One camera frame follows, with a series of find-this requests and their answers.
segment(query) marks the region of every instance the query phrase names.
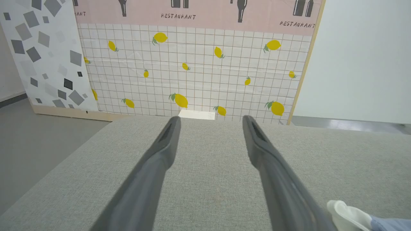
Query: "white towel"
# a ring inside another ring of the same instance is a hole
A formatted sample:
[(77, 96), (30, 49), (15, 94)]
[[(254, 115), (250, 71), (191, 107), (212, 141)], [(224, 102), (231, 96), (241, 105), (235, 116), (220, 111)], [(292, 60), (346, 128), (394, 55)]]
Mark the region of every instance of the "white towel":
[(329, 201), (327, 209), (338, 231), (372, 231), (372, 218), (368, 213), (347, 206), (343, 201)]

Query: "bottle graphic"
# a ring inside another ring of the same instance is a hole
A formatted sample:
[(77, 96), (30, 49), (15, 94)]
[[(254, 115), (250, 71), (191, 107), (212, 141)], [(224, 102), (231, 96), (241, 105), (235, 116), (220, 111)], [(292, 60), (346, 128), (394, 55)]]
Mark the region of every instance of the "bottle graphic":
[(309, 0), (307, 4), (307, 10), (305, 11), (306, 17), (311, 17), (312, 7), (314, 6), (314, 0)]
[(126, 1), (127, 0), (118, 0), (118, 2), (120, 3), (121, 6), (121, 12), (123, 13), (123, 17), (126, 17)]
[(237, 0), (237, 7), (238, 7), (238, 22), (242, 22), (242, 17), (244, 16), (244, 10), (247, 6), (248, 0)]
[(172, 8), (180, 8), (180, 0), (171, 0)]
[(294, 16), (302, 16), (302, 12), (304, 11), (305, 0), (296, 0), (296, 4), (294, 5)]

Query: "wooden panel edge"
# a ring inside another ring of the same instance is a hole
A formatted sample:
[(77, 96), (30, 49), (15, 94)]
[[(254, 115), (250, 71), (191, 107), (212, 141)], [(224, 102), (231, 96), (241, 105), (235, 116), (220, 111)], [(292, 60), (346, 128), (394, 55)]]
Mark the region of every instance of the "wooden panel edge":
[(33, 105), (31, 102), (31, 107), (33, 108), (34, 113), (49, 115), (49, 116), (63, 116), (79, 119), (88, 119), (88, 120), (102, 120), (102, 121), (115, 121), (124, 117), (132, 115), (120, 115), (120, 114), (111, 114), (100, 111), (83, 111), (80, 109), (72, 108), (58, 108), (50, 106), (41, 106)]
[(323, 2), (321, 4), (321, 7), (320, 7), (320, 11), (318, 12), (316, 27), (315, 27), (314, 33), (312, 35), (311, 44), (310, 44), (310, 47), (308, 49), (307, 59), (305, 61), (304, 68), (302, 70), (300, 82), (298, 83), (296, 96), (294, 97), (294, 102), (293, 102), (293, 106), (291, 107), (290, 116), (288, 117), (287, 125), (290, 125), (291, 119), (293, 118), (294, 109), (295, 109), (296, 104), (297, 104), (298, 96), (300, 94), (302, 82), (304, 81), (305, 73), (307, 72), (309, 59), (311, 58), (312, 49), (314, 48), (314, 45), (315, 45), (315, 39), (317, 38), (317, 32), (318, 32), (318, 28), (320, 27), (320, 21), (321, 21), (321, 18), (323, 16), (325, 5), (326, 5), (326, 0), (323, 0)]

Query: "white block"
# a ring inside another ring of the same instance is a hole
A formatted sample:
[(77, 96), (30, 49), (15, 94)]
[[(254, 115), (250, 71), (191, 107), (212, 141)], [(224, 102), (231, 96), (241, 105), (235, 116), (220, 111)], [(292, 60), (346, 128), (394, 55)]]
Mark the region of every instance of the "white block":
[(181, 110), (178, 114), (181, 118), (202, 119), (202, 120), (214, 120), (215, 112), (208, 111), (193, 111), (193, 110)]

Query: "gray upholstered table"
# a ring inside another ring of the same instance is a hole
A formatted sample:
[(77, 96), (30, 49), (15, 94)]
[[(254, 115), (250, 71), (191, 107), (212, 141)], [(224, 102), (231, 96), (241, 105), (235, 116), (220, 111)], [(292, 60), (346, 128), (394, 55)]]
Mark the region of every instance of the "gray upholstered table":
[[(0, 217), (0, 230), (88, 230), (168, 118), (115, 121)], [(322, 208), (330, 199), (411, 219), (411, 136), (261, 125)], [(270, 230), (242, 124), (182, 119), (154, 230)]]

